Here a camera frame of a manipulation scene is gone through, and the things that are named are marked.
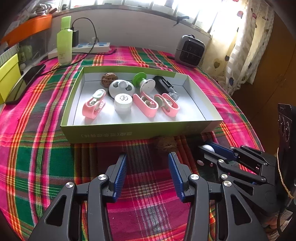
yellow string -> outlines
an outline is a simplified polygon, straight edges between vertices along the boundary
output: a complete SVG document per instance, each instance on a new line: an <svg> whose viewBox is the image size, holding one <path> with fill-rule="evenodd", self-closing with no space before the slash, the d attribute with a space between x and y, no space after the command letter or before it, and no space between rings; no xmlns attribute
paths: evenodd
<svg viewBox="0 0 296 241"><path fill-rule="evenodd" d="M286 185L284 184L283 178L282 178L282 176L281 176L281 170L279 169L279 156L278 156L278 153L279 153L279 148L278 148L278 150L277 150L277 152L276 152L276 159L277 159L277 161L278 161L278 170L279 170L279 175L280 175L280 177L281 177L281 183L283 184L284 188L286 189L286 192L288 193L289 198L294 199L294 197L291 195L291 192L288 190L288 188L287 188Z"/></svg>

pink and green plaid tablecloth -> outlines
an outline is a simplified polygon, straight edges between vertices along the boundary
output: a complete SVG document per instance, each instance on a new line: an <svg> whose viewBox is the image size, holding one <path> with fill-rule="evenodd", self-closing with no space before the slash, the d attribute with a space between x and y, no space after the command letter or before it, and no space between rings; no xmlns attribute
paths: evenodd
<svg viewBox="0 0 296 241"><path fill-rule="evenodd" d="M262 149L241 110L201 69L177 64L161 51L116 48L112 55L97 55L39 77L18 105L5 106L0 114L0 208L22 240L28 239L66 182L91 181L114 164L121 152L128 155L128 174L118 202L107 206L114 241L183 240L189 205L178 199L168 170L168 156L156 150L153 140L70 145L63 135L60 128L63 111L83 66L139 66L189 75L223 118L213 132L175 137L180 161L194 173L203 175L194 157L195 147L203 140ZM56 67L57 59L52 59L46 62L45 71ZM83 207L84 240L87 240L86 209L87 204ZM214 240L213 205L209 218L209 240Z"/></svg>

white wall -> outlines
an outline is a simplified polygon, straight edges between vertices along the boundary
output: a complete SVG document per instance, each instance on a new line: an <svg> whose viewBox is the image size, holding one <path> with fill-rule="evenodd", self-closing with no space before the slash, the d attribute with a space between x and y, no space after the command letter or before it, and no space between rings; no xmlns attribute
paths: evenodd
<svg viewBox="0 0 296 241"><path fill-rule="evenodd" d="M89 9L52 19L48 51L56 48L61 18L67 15L72 16L71 22L79 17L90 18L100 42L110 42L111 45L142 47L174 54L183 35L193 34L205 46L210 40L208 36L193 28L181 23L173 27L175 21L150 13L125 9ZM77 20L74 28L79 30L79 43L89 42L94 37L93 27L86 19Z"/></svg>

curtain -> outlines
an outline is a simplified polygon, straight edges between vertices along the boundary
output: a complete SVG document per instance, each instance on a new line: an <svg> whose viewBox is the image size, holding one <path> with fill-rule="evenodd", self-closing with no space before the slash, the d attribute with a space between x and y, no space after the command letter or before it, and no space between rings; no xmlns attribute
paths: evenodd
<svg viewBox="0 0 296 241"><path fill-rule="evenodd" d="M201 68L230 95L246 81L252 84L273 22L264 0L223 0Z"/></svg>

cardboard box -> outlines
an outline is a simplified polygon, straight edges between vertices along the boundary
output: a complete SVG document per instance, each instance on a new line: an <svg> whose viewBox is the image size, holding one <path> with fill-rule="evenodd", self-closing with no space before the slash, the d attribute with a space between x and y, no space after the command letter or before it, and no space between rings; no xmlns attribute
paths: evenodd
<svg viewBox="0 0 296 241"><path fill-rule="evenodd" d="M0 104L5 102L20 77L18 57L15 54L0 67Z"/></svg>
<svg viewBox="0 0 296 241"><path fill-rule="evenodd" d="M114 110L114 100L106 95L106 104L99 115L94 120L85 118L82 107L96 90L104 89L100 82L108 72L127 81L131 81L139 72L146 73L148 79L156 75L163 76L180 95L177 116L171 118L159 108L154 118L148 118L134 103L131 112L122 116ZM149 95L153 97L155 94L157 91L154 89ZM81 70L74 83L64 110L61 129L71 144L94 143L199 134L212 131L221 121L216 108L188 75L140 67L90 66Z"/></svg>

